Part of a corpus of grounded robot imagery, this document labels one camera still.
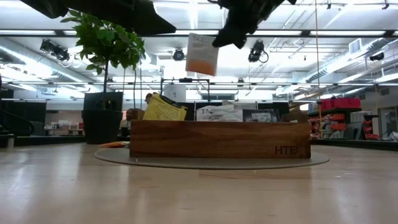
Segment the black light fixture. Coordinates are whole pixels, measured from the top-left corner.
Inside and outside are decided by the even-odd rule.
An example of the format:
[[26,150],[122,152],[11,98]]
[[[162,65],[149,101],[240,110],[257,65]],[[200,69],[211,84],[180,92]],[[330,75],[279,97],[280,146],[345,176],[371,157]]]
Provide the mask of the black light fixture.
[[238,83],[244,83],[244,80],[243,80],[243,78],[239,78],[238,79]]
[[40,50],[56,57],[62,62],[66,62],[70,59],[68,49],[61,48],[60,46],[51,43],[49,40],[43,40]]
[[377,54],[377,55],[370,56],[369,59],[370,59],[372,62],[375,61],[375,60],[383,60],[383,59],[384,59],[384,53],[381,52],[381,53],[379,53],[379,54]]
[[[260,61],[260,58],[263,54],[267,56],[267,60],[262,62],[262,61]],[[258,62],[258,61],[260,61],[262,63],[268,62],[269,56],[268,56],[267,52],[265,52],[264,43],[262,43],[261,40],[257,40],[256,43],[254,43],[253,48],[250,50],[248,59],[249,59],[249,62]]]
[[182,52],[182,49],[175,49],[173,54],[173,59],[177,62],[184,60],[185,54]]

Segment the air duct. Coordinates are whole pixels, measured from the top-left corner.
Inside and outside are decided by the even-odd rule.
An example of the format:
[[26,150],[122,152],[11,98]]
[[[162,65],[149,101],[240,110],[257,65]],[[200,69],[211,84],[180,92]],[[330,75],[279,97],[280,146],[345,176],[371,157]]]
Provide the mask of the air duct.
[[4,37],[0,37],[0,50],[13,55],[14,57],[18,57],[17,55],[22,55],[22,56],[30,58],[36,62],[40,61],[39,63],[41,65],[45,65],[48,68],[52,68],[54,73],[58,72],[62,76],[67,77],[75,82],[93,82],[93,80],[85,77],[84,75],[74,72],[68,68],[64,68],[61,65],[57,64],[56,62],[54,62],[48,58],[45,58],[45,57],[43,58],[43,56],[41,56],[31,50],[28,50],[24,47],[21,47],[20,45],[14,43]]
[[[396,42],[396,40],[397,39],[385,38],[378,38],[373,41],[369,41],[367,39],[357,39],[354,42],[350,43],[349,50],[325,62],[319,68],[319,72],[318,68],[314,68],[313,70],[309,71],[301,80],[299,80],[299,83],[311,83],[317,78],[329,75],[341,68],[344,68],[345,66],[352,64],[353,62],[355,62],[356,59],[365,58],[380,53],[380,51],[382,51],[382,48]],[[278,92],[280,94],[286,94],[296,89],[297,87],[295,86],[287,86],[283,87],[283,90]]]

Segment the round platform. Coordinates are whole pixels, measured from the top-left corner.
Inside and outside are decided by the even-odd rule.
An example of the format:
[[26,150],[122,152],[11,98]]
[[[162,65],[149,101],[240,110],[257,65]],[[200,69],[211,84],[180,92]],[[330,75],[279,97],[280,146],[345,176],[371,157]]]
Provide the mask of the round platform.
[[179,168],[179,169],[276,169],[302,167],[322,164],[329,157],[312,152],[311,159],[208,159],[208,158],[158,158],[129,157],[129,149],[104,149],[97,151],[94,157],[109,162],[137,166]]

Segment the wooden box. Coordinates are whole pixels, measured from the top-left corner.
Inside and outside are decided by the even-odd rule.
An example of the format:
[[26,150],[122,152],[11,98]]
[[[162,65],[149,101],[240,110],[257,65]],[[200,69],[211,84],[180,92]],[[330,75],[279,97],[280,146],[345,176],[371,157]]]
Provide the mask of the wooden box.
[[131,123],[131,157],[310,158],[305,123]]

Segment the tree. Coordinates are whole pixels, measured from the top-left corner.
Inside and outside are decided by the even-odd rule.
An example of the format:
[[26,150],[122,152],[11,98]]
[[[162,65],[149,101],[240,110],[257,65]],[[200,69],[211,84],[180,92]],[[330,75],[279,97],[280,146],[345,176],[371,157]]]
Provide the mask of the tree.
[[105,109],[106,81],[108,79],[109,63],[124,69],[132,66],[135,71],[141,56],[145,58],[144,41],[134,32],[128,32],[122,26],[103,21],[95,16],[69,10],[71,17],[61,22],[76,22],[73,27],[79,40],[76,46],[82,46],[80,57],[86,57],[91,64],[86,70],[96,70],[104,74],[104,90],[102,109]]

